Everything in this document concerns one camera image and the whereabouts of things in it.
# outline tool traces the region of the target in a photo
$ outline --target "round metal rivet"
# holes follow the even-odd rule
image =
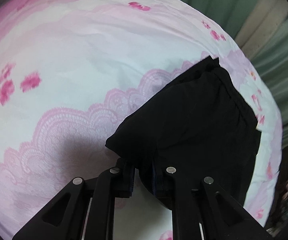
[[[176,169],[175,169],[174,167],[168,167],[168,168],[166,168],[166,171],[167,171],[168,173],[175,173],[175,172],[176,172]]]
[[[75,185],[79,185],[83,182],[83,179],[82,178],[75,178],[73,179],[73,184]]]
[[[212,177],[205,177],[204,182],[207,184],[212,184],[214,182],[214,179]]]
[[[110,173],[116,174],[120,172],[120,168],[118,167],[113,167],[109,170]]]

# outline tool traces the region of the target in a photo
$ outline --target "pink and white bedsheet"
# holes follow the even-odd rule
[[[245,208],[264,225],[281,158],[279,109],[231,37],[179,0],[12,0],[0,8],[0,235],[12,236],[72,178],[98,176],[122,120],[207,55],[258,117]],[[116,203],[115,240],[172,239],[171,212],[138,178]]]

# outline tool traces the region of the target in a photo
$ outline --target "folded black fabric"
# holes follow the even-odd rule
[[[151,192],[158,155],[196,181],[213,177],[243,204],[260,144],[256,126],[228,72],[207,57],[128,116],[106,147],[132,162]]]

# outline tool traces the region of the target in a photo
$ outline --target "bed sheet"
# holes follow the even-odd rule
[[[12,236],[72,178],[117,155],[105,140],[194,63],[219,57],[262,131],[246,210],[263,226],[281,159],[279,109],[219,25],[179,0],[11,0],[0,8],[0,235]],[[115,240],[172,239],[171,212],[135,178]]]

